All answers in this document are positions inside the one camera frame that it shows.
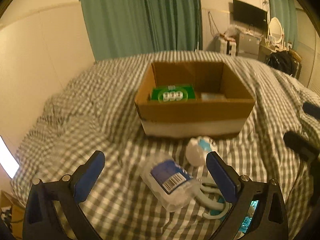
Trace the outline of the teal amoxicillin blister pack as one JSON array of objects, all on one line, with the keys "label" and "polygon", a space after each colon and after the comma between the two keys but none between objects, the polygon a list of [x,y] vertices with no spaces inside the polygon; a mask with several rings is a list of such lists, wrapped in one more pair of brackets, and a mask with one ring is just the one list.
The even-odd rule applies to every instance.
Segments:
[{"label": "teal amoxicillin blister pack", "polygon": [[258,203],[259,203],[258,200],[251,201],[251,204],[250,204],[249,209],[247,211],[247,215],[245,215],[244,220],[242,221],[242,224],[239,228],[240,232],[246,233],[246,231],[248,230]]}]

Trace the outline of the blue floral tissue pack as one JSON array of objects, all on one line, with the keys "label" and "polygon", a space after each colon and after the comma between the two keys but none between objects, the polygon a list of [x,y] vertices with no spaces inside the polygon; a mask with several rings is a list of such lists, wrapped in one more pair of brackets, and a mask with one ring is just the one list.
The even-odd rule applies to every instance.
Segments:
[{"label": "blue floral tissue pack", "polygon": [[219,93],[201,93],[202,100],[222,100],[225,99],[224,94]]}]

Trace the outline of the green 999 medicine box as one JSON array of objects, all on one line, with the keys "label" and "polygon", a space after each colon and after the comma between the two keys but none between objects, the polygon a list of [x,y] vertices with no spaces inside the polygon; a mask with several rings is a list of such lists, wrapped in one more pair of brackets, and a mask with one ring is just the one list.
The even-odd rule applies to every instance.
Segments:
[{"label": "green 999 medicine box", "polygon": [[196,99],[192,85],[169,85],[153,88],[150,93],[150,101],[160,103],[180,102]]}]

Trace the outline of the black backpack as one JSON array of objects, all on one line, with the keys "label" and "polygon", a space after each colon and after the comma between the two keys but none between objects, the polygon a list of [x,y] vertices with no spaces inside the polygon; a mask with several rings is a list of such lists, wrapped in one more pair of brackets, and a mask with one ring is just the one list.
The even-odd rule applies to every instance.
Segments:
[{"label": "black backpack", "polygon": [[300,64],[288,51],[276,51],[266,57],[265,63],[285,74],[296,76]]}]

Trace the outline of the light blue plastic hook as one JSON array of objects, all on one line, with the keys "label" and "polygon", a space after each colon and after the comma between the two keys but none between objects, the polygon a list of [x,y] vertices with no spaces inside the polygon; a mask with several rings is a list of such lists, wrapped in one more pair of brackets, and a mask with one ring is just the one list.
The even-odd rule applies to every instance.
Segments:
[{"label": "light blue plastic hook", "polygon": [[232,204],[225,200],[212,177],[202,177],[199,182],[200,188],[195,191],[195,198],[208,210],[202,217],[208,220],[223,220]]}]

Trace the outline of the white oval vanity mirror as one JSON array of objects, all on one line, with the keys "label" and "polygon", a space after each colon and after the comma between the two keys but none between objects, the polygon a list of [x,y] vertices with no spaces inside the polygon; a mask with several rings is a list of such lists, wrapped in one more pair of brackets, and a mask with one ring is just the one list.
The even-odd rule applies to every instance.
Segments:
[{"label": "white oval vanity mirror", "polygon": [[268,39],[274,44],[280,44],[284,38],[284,28],[277,17],[271,18],[268,24]]}]

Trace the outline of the silver mini fridge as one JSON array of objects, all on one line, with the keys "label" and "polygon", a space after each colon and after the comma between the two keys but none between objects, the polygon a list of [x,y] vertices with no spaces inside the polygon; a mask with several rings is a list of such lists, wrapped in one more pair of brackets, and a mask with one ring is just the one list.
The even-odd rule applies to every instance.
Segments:
[{"label": "silver mini fridge", "polygon": [[245,33],[236,36],[236,55],[257,59],[259,54],[260,38]]}]

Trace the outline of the clear plastic bag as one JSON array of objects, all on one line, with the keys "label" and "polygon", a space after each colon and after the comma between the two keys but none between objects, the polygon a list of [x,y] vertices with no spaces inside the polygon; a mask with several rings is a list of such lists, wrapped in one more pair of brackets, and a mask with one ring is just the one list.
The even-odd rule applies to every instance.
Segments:
[{"label": "clear plastic bag", "polygon": [[200,182],[174,159],[160,152],[139,165],[142,180],[168,212],[176,212],[195,198]]}]

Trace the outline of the white suitcase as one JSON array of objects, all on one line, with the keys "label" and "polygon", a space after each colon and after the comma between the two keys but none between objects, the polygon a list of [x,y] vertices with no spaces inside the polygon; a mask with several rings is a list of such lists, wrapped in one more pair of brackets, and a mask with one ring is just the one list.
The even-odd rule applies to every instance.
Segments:
[{"label": "white suitcase", "polygon": [[224,37],[217,37],[215,39],[215,51],[223,55],[236,55],[236,42],[233,40],[226,40]]}]

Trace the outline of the green curtain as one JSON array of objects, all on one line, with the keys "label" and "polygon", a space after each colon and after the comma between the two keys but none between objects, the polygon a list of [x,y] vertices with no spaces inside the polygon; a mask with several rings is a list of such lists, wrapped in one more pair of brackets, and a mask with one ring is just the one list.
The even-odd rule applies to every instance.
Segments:
[{"label": "green curtain", "polygon": [[276,17],[284,28],[285,43],[298,48],[298,24],[293,0],[269,0],[271,17]]},{"label": "green curtain", "polygon": [[201,50],[201,0],[79,0],[96,60]]}]

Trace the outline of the grey checkered bed duvet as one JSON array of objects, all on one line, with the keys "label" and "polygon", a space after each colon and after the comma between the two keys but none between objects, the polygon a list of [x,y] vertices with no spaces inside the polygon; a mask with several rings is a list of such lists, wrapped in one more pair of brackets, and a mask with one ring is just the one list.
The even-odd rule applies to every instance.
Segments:
[{"label": "grey checkered bed duvet", "polygon": [[21,142],[20,163],[11,186],[25,204],[34,178],[57,181],[73,173],[96,150],[105,167],[81,208],[103,239],[208,239],[217,220],[202,217],[198,202],[169,213],[142,181],[139,163],[167,152],[193,176],[206,176],[184,156],[186,140],[147,137],[134,97],[154,61],[212,61],[227,64],[256,103],[240,134],[217,142],[220,157],[239,174],[256,181],[279,181],[293,239],[312,213],[313,181],[308,165],[287,148],[283,135],[294,131],[319,146],[319,122],[303,112],[319,96],[298,80],[243,57],[208,51],[165,51],[99,61],[69,82],[45,104],[42,115]]}]

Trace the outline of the brown cardboard box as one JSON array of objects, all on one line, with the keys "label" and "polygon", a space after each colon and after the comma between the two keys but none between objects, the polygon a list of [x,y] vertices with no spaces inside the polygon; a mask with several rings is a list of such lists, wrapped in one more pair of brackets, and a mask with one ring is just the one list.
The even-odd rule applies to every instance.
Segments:
[{"label": "brown cardboard box", "polygon": [[[192,85],[196,99],[150,101],[153,88]],[[224,94],[202,100],[201,93]],[[223,62],[153,62],[140,83],[135,106],[146,135],[171,138],[228,137],[239,134],[255,100],[240,77]]]}]

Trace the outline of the black wall television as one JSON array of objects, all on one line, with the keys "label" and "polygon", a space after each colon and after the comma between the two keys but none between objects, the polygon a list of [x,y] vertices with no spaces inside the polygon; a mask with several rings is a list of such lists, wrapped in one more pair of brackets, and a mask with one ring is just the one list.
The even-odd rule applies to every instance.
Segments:
[{"label": "black wall television", "polygon": [[263,31],[267,29],[267,12],[239,0],[233,0],[233,20]]}]

